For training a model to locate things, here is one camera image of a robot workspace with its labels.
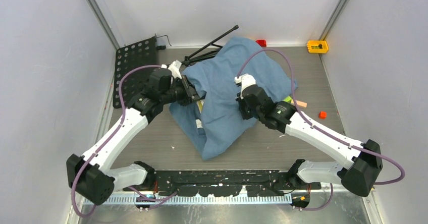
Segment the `white pillow with yellow band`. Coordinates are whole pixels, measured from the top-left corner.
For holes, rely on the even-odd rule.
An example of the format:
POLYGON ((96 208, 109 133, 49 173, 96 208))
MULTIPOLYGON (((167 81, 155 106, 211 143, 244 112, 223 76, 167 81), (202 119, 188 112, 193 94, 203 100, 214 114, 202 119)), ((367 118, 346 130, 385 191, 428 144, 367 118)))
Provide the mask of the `white pillow with yellow band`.
POLYGON ((204 105, 204 100, 199 100, 196 102, 196 110, 195 110, 195 123, 197 129, 203 129, 202 121, 201 121, 201 113, 204 105))

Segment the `blue pillowcase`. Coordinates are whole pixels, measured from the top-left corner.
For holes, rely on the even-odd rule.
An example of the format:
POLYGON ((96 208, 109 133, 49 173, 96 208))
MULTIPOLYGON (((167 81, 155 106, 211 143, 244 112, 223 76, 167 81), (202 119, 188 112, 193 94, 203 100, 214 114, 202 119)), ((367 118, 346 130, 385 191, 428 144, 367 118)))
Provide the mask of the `blue pillowcase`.
POLYGON ((199 96, 205 96, 203 129, 196 127, 196 103, 171 103, 169 110, 203 160, 225 152, 257 122, 254 118, 242 119, 238 110, 236 96, 240 88, 234 78, 240 70, 252 75, 273 101, 285 99, 297 88, 296 80, 291 80, 255 41, 244 37, 233 37, 214 58, 187 67, 182 74, 189 77, 199 96))

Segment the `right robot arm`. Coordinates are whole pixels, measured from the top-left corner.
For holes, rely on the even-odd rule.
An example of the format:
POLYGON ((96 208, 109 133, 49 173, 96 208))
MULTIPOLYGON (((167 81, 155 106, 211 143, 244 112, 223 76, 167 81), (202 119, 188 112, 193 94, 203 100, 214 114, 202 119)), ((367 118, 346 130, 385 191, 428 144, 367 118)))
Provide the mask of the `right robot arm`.
POLYGON ((239 111, 243 119, 254 118, 271 130, 303 140, 327 154, 333 161, 313 162, 296 160, 285 176, 286 185, 301 189, 303 186, 324 182, 340 184, 349 192, 366 197, 375 184, 383 163, 380 157, 368 151, 380 153, 380 146, 372 140, 366 143, 351 141, 342 144, 346 137, 315 122, 296 107, 273 100, 256 84, 243 85, 237 93, 239 111))

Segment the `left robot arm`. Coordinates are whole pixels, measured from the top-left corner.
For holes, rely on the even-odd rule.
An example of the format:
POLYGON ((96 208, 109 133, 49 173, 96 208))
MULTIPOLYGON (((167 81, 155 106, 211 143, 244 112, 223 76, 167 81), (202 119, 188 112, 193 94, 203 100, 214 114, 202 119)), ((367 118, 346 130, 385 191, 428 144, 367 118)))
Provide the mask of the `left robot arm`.
POLYGON ((140 92, 122 101, 122 115, 114 126, 81 156, 72 154, 66 161, 69 186, 94 205, 105 203, 120 189, 138 186, 143 191, 155 184, 155 170, 136 161, 130 166, 113 169, 112 165, 137 133, 159 115, 164 105, 187 106, 200 99, 189 77, 178 69, 152 66, 140 92))

